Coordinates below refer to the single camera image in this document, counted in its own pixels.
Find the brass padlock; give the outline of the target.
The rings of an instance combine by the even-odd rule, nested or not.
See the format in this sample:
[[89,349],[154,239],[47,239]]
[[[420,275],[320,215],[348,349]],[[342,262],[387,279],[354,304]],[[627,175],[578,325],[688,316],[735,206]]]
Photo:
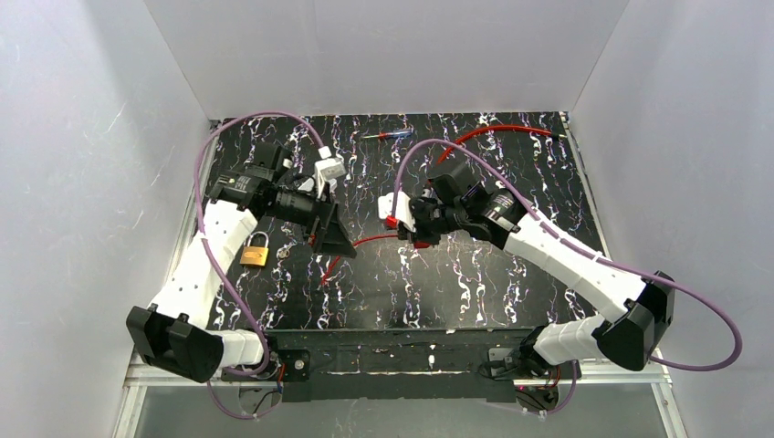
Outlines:
[[239,264],[245,267],[262,268],[269,255],[269,235],[264,231],[252,233],[243,245]]

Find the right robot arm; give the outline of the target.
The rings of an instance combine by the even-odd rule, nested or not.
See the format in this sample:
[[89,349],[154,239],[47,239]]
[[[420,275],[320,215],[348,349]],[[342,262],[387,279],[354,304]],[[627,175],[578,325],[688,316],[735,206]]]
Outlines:
[[464,162],[442,163],[421,195],[398,192],[393,200],[400,235],[415,247],[464,231],[529,261],[596,309],[593,317],[534,328],[518,347],[518,366],[545,370],[571,360],[607,359],[639,371],[672,322],[672,288],[611,267],[509,189],[489,191]]

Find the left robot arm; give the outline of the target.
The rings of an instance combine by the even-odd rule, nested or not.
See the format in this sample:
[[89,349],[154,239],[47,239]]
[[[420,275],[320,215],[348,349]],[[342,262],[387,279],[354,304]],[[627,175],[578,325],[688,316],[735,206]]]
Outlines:
[[340,157],[319,150],[307,184],[287,188],[280,180],[291,153],[260,144],[252,161],[222,172],[208,194],[202,229],[185,248],[178,266],[146,307],[133,307],[126,325],[142,361],[191,381],[209,381],[218,370],[259,373],[269,364],[262,330],[208,329],[210,308],[224,286],[227,269],[259,220],[273,217],[298,224],[316,254],[353,258],[353,242],[340,223],[334,185],[345,175]]

